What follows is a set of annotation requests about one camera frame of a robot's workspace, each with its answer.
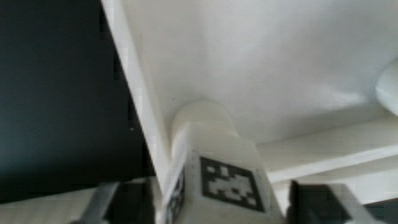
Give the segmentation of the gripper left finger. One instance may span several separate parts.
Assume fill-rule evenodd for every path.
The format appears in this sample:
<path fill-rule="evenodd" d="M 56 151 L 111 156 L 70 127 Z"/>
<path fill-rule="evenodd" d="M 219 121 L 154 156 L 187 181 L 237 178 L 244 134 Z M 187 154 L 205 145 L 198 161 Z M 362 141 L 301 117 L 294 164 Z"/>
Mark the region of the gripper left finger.
<path fill-rule="evenodd" d="M 150 181 L 100 183 L 70 224 L 154 224 Z"/>

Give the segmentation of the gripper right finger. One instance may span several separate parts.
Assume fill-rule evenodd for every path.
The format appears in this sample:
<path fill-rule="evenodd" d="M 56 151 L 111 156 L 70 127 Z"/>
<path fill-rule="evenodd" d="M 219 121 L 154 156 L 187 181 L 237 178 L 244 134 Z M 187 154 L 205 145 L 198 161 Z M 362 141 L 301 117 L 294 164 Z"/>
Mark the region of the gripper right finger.
<path fill-rule="evenodd" d="M 287 224 L 385 224 L 344 184 L 289 184 Z"/>

